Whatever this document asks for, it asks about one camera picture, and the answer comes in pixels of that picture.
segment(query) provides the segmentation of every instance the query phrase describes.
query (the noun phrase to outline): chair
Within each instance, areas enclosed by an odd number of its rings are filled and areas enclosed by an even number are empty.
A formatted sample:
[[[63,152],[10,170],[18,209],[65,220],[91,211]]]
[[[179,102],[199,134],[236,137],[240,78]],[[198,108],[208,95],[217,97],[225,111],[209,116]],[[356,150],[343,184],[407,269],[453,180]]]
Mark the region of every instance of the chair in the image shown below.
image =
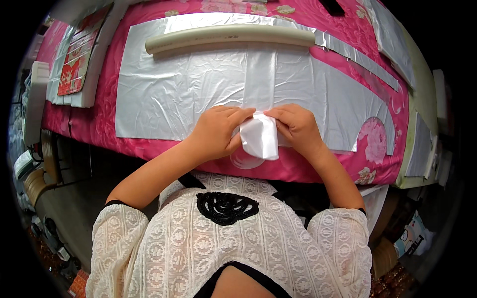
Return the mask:
[[[60,159],[58,157],[58,147],[56,145],[56,135],[51,131],[41,130],[41,154],[43,156],[43,168],[53,183],[60,184],[63,182],[61,175]]]
[[[90,170],[91,176],[86,178],[89,179],[93,176],[92,166],[91,166],[91,146],[89,147],[89,159],[90,159]],[[58,147],[56,135],[46,129],[41,130],[41,156],[43,162],[43,169],[38,169],[31,172],[25,182],[25,191],[30,199],[31,204],[35,207],[38,198],[47,190],[54,189],[57,187],[62,187],[77,183],[86,179],[81,179],[78,181],[64,183],[63,177],[61,174],[62,170],[67,170],[68,168],[60,168],[60,159],[58,157]],[[43,175],[45,172],[52,179],[52,183],[46,184]]]
[[[31,204],[35,207],[38,198],[47,190],[53,189],[57,186],[56,183],[46,184],[45,179],[43,178],[45,171],[43,169],[38,169],[31,172],[23,185],[25,186],[25,191],[30,199]]]

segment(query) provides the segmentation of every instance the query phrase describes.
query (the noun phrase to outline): pvc pipe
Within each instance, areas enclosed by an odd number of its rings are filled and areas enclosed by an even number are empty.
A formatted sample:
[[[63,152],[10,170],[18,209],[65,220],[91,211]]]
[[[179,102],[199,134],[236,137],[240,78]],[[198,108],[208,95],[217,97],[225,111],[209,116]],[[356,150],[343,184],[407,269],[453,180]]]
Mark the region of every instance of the pvc pipe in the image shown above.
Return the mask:
[[[315,45],[315,35],[311,31],[269,25],[217,25],[180,30],[148,38],[146,52],[155,54],[196,44],[263,41],[294,44],[304,47]]]

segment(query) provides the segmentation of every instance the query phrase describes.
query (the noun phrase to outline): table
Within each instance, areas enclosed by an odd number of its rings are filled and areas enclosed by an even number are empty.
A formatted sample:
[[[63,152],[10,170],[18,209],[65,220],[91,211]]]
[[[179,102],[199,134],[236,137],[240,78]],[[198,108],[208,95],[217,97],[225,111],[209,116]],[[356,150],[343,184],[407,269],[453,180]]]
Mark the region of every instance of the table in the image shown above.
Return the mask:
[[[357,152],[337,154],[338,159],[357,184],[392,184],[398,175],[404,156],[409,122],[408,89],[404,80],[390,66],[387,58],[377,50],[373,28],[364,8],[355,0],[338,0],[345,11],[344,17],[332,17],[315,0],[280,0],[268,4],[252,4],[241,0],[176,0],[142,2],[129,7],[121,20],[104,59],[98,81],[95,105],[90,109],[58,106],[46,102],[42,128],[71,137],[80,142],[107,148],[126,155],[150,160],[171,148],[177,141],[118,138],[115,134],[114,117],[117,83],[123,48],[131,25],[163,17],[185,13],[236,12],[259,14],[295,21],[299,24],[327,31],[352,45],[384,67],[398,79],[400,91],[395,92],[384,82],[383,87],[391,95],[389,110],[395,126],[394,155],[385,155],[386,134],[379,120],[369,119],[358,136]],[[37,60],[51,63],[67,25],[55,21],[45,33]],[[354,78],[368,89],[369,84],[343,56],[310,48],[312,56]],[[266,161],[261,166],[241,170],[225,157],[209,161],[197,169],[207,172],[239,175],[252,178],[295,182],[321,182],[311,165],[291,148],[280,147],[277,161]]]

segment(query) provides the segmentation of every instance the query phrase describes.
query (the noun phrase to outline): black beaded applique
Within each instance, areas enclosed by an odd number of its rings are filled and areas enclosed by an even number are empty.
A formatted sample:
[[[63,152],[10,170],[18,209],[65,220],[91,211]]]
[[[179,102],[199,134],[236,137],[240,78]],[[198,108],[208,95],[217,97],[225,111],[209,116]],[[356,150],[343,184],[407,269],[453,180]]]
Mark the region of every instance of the black beaded applique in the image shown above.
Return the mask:
[[[208,219],[229,226],[259,212],[259,203],[246,196],[230,193],[197,194],[197,208]]]

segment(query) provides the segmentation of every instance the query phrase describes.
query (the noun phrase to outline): woman's left hand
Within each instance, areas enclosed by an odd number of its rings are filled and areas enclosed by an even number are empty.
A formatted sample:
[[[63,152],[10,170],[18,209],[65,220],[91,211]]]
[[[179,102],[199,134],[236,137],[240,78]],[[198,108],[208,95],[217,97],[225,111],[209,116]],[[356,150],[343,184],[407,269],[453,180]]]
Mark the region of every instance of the woman's left hand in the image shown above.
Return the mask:
[[[184,140],[202,163],[232,154],[242,145],[240,134],[232,133],[255,108],[241,109],[222,105],[212,107],[200,116],[191,135]]]

